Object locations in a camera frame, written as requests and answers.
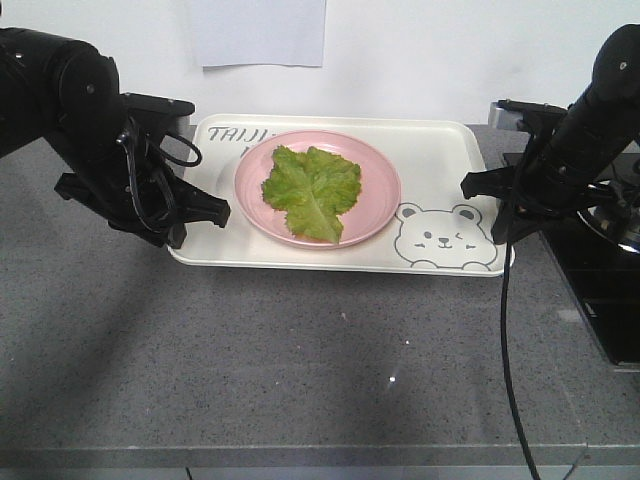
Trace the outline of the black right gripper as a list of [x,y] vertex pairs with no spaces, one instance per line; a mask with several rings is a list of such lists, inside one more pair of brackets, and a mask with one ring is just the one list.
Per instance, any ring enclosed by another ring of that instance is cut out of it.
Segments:
[[465,199],[498,199],[491,227],[496,245],[516,243],[579,209],[587,185],[605,168],[601,108],[572,107],[555,123],[538,120],[529,131],[516,168],[469,172],[460,184]]

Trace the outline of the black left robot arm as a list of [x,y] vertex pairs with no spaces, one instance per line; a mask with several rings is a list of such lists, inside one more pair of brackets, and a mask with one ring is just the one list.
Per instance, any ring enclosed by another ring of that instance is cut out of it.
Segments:
[[1,31],[1,153],[44,139],[70,167],[55,185],[113,229],[182,246],[189,223],[223,228],[231,209],[178,178],[202,153],[179,134],[192,103],[120,90],[115,61],[94,46],[21,28]]

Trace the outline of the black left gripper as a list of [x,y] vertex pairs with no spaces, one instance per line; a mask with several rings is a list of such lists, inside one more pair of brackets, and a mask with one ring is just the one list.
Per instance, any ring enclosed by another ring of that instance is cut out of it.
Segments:
[[93,165],[74,166],[54,190],[89,208],[111,228],[158,247],[180,247],[185,223],[209,221],[225,228],[229,203],[178,178],[166,157],[140,124],[128,119],[107,155]]

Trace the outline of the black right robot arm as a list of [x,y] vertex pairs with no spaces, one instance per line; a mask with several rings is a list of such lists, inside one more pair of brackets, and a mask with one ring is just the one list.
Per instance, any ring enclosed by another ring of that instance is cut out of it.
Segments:
[[517,164],[469,173],[461,182],[467,199],[499,200],[495,243],[515,243],[548,222],[616,204],[616,190],[596,179],[639,135],[638,25],[608,37],[590,84],[569,108],[503,99],[492,104],[490,119],[530,136]]

